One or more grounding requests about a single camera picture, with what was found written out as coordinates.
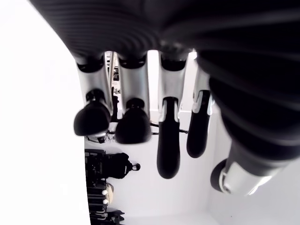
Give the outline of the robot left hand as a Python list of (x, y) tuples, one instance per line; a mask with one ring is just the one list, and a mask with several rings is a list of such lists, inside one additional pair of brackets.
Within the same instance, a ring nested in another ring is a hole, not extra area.
[(216, 103), (232, 139), (211, 174), (217, 191), (251, 195), (300, 156), (300, 3), (297, 0), (34, 0), (74, 57), (85, 106), (78, 136), (104, 136), (113, 116), (105, 52), (118, 56), (124, 107), (115, 137), (150, 139), (147, 52), (158, 51), (157, 169), (180, 165), (179, 118), (188, 54), (197, 53), (187, 151), (205, 150)]

